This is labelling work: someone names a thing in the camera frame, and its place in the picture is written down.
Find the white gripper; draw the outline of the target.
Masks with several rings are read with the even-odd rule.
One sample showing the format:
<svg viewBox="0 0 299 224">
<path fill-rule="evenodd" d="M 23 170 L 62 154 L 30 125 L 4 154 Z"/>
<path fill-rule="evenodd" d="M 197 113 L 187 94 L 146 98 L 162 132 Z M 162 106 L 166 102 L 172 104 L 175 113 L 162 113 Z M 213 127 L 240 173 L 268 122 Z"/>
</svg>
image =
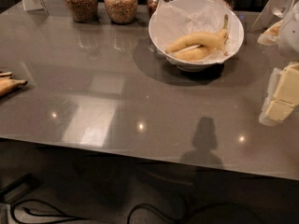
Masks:
<svg viewBox="0 0 299 224">
<path fill-rule="evenodd" d="M 289 60 L 299 60 L 299 1 L 286 13 L 283 20 L 260 34 L 257 42 L 274 46 Z M 282 123 L 299 106 L 299 62 L 290 62 L 283 69 L 275 68 L 269 78 L 267 97 L 259 122 L 266 126 Z"/>
</svg>

